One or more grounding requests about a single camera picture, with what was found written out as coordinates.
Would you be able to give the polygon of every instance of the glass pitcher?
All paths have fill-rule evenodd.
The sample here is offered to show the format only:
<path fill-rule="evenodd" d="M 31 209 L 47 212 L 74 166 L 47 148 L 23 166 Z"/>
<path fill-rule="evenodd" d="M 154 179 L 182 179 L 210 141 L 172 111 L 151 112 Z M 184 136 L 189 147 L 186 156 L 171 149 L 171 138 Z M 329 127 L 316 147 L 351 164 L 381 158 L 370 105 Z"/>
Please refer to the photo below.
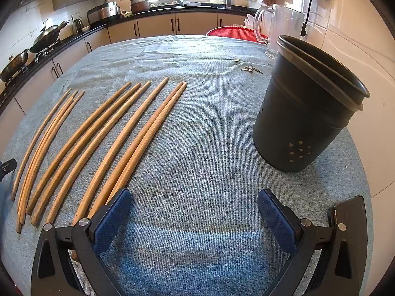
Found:
<path fill-rule="evenodd" d="M 265 11 L 272 14 L 268 39 L 262 37 L 259 32 L 259 24 Z M 261 5 L 255 14 L 254 33 L 258 42 L 267 44 L 265 54 L 271 59 L 276 59 L 278 54 L 277 39 L 281 34 L 300 38 L 304 19 L 305 16 L 303 13 L 287 8 L 286 6 L 274 4 L 273 8 L 271 8 Z"/>

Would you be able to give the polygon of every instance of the table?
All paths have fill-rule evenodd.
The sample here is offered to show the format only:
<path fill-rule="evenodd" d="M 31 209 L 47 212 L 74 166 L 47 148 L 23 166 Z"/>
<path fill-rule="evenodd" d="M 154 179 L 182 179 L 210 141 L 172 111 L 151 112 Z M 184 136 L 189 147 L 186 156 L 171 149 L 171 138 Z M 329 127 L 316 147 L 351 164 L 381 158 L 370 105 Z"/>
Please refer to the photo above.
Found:
<path fill-rule="evenodd" d="M 263 74 L 240 70 L 249 64 Z M 187 89 L 127 186 L 133 195 L 129 218 L 102 254 L 127 295 L 262 295 L 288 257 L 259 214 L 256 199 L 263 188 L 270 188 L 298 217 L 323 226 L 333 204 L 362 195 L 369 237 L 366 279 L 373 246 L 371 199 L 348 131 L 342 130 L 313 164 L 295 174 L 275 170 L 255 150 L 252 126 L 273 65 L 262 45 L 220 37 L 173 35 L 98 48 L 56 80 L 27 113 L 5 158 L 22 160 L 36 128 L 67 88 L 86 94 L 59 130 L 38 179 L 79 125 L 125 82 L 152 80 L 152 90 L 169 76 L 111 171 L 159 104 L 178 82 L 187 81 Z M 149 90 L 88 161 L 66 197 L 56 226 L 70 225 L 98 165 Z M 31 226 L 27 217 L 18 235 L 16 203 L 9 200 L 14 177 L 8 175 L 0 183 L 1 258 L 16 285 L 29 295 L 34 250 L 55 197 L 40 228 Z M 318 253 L 297 295 L 307 286 L 317 259 Z M 86 280 L 82 285 L 93 294 Z"/>

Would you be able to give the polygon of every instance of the frying pan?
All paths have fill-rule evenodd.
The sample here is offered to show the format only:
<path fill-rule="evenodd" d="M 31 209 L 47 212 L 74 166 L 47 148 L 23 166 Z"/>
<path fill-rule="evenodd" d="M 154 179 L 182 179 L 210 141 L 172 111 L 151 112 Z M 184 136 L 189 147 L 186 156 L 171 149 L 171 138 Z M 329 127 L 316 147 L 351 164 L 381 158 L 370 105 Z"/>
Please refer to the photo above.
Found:
<path fill-rule="evenodd" d="M 34 45 L 30 48 L 31 53 L 38 53 L 45 48 L 49 47 L 51 44 L 55 43 L 59 37 L 59 32 L 69 23 L 62 21 L 60 25 L 52 25 L 48 29 L 44 28 L 41 30 L 41 34 L 34 40 Z"/>
<path fill-rule="evenodd" d="M 11 61 L 5 66 L 3 71 L 0 73 L 0 79 L 3 82 L 9 81 L 12 76 L 18 72 L 27 61 L 28 49 L 23 50 L 15 58 L 11 58 Z"/>

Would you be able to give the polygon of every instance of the lower cabinet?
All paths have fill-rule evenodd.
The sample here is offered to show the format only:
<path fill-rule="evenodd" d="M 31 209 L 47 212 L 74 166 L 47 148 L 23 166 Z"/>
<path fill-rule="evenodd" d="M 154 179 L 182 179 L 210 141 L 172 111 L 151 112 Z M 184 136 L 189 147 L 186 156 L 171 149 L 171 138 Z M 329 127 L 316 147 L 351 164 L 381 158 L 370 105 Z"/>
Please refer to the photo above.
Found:
<path fill-rule="evenodd" d="M 176 34 L 174 13 L 137 19 L 140 38 Z"/>
<path fill-rule="evenodd" d="M 130 20 L 118 23 L 108 27 L 111 43 L 137 39 L 139 35 L 139 26 L 137 20 Z"/>
<path fill-rule="evenodd" d="M 238 16 L 235 14 L 219 13 L 218 14 L 218 27 L 231 27 L 234 24 L 244 25 L 245 16 Z"/>
<path fill-rule="evenodd" d="M 55 72 L 55 64 L 51 60 L 30 78 L 15 95 L 15 99 L 25 113 L 33 107 L 38 98 L 55 82 L 57 78 Z"/>
<path fill-rule="evenodd" d="M 63 74 L 68 68 L 75 64 L 78 60 L 82 59 L 88 54 L 85 41 L 80 40 L 72 46 L 68 47 L 61 54 L 53 58 L 55 69 L 59 76 Z"/>
<path fill-rule="evenodd" d="M 22 109 L 19 107 L 15 98 L 12 98 L 0 115 L 0 160 L 2 162 L 14 158 L 11 156 L 4 156 L 5 147 L 7 147 L 7 144 L 11 140 L 11 137 L 15 133 L 15 130 L 17 129 L 23 117 L 24 113 Z"/>
<path fill-rule="evenodd" d="M 107 44 L 111 43 L 107 28 L 101 29 L 100 31 L 88 35 L 84 40 L 88 52 L 92 52 L 100 46 L 106 46 Z"/>
<path fill-rule="evenodd" d="M 205 35 L 217 27 L 217 13 L 188 12 L 176 13 L 177 34 Z"/>

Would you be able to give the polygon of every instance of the black cabinet handle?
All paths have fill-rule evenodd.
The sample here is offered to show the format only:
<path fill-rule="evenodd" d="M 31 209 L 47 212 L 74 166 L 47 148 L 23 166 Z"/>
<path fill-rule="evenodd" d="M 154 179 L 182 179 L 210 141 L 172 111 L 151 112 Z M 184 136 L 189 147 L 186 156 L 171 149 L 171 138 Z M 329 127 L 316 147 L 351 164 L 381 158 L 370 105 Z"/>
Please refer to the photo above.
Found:
<path fill-rule="evenodd" d="M 54 67 L 52 67 L 52 68 L 51 68 L 51 70 L 52 70 L 53 72 L 55 72 L 55 76 L 56 76 L 56 78 L 59 78 L 59 76 L 58 76 L 58 72 L 56 72 L 56 69 L 55 69 Z"/>
<path fill-rule="evenodd" d="M 62 70 L 62 67 L 60 66 L 60 63 L 58 62 L 56 65 L 59 67 L 60 72 L 63 74 L 63 70 Z"/>

